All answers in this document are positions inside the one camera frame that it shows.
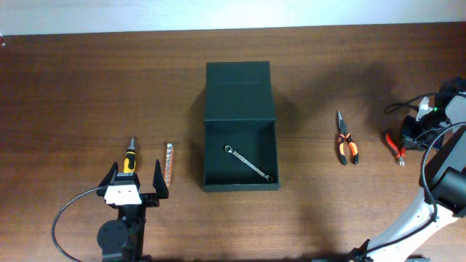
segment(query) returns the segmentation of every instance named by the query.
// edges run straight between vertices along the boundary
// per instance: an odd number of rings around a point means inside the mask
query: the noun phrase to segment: screwdriver tip
[[[134,146],[134,136],[131,137],[130,146],[128,146],[128,149],[135,150],[135,146]]]

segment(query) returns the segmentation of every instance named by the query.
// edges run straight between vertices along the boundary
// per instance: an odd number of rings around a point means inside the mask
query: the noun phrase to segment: wrench
[[[225,146],[225,151],[230,154],[233,154],[235,157],[241,160],[241,162],[245,163],[252,170],[256,171],[259,175],[261,175],[261,177],[267,179],[267,181],[272,182],[274,180],[273,177],[271,177],[270,175],[266,175],[264,172],[260,171],[259,168],[257,168],[255,165],[251,164],[246,158],[238,154],[238,152],[234,151],[231,146]]]

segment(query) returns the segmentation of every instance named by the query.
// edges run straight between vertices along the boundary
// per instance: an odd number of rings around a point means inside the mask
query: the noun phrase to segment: white wall
[[[465,0],[0,0],[4,35],[461,20]]]

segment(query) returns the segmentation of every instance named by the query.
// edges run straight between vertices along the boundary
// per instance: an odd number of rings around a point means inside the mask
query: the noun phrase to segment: needle-nose pliers
[[[338,114],[338,129],[339,129],[339,136],[338,136],[338,150],[339,150],[339,158],[342,164],[348,164],[347,159],[344,157],[344,150],[343,144],[345,141],[348,142],[349,147],[351,148],[352,154],[352,163],[357,164],[359,162],[359,154],[358,154],[358,147],[356,146],[355,141],[352,139],[351,134],[347,131],[347,126],[344,124],[343,117],[341,117],[340,111],[337,111]]]

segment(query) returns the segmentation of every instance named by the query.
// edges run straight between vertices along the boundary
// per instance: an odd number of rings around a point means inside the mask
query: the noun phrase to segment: wood grain
[[[156,258],[298,258],[345,253],[387,228],[417,192],[420,152],[400,168],[381,142],[407,111],[388,103],[466,75],[466,24],[11,36],[0,48],[0,260],[66,261],[50,239],[56,212],[97,186],[137,137],[141,191],[164,142],[175,145],[170,199],[147,212]],[[201,189],[205,64],[269,60],[277,108],[279,191]],[[342,166],[335,110],[360,151]],[[60,219],[58,240],[99,261],[99,227],[116,211],[89,196]],[[466,261],[466,222],[416,253]]]

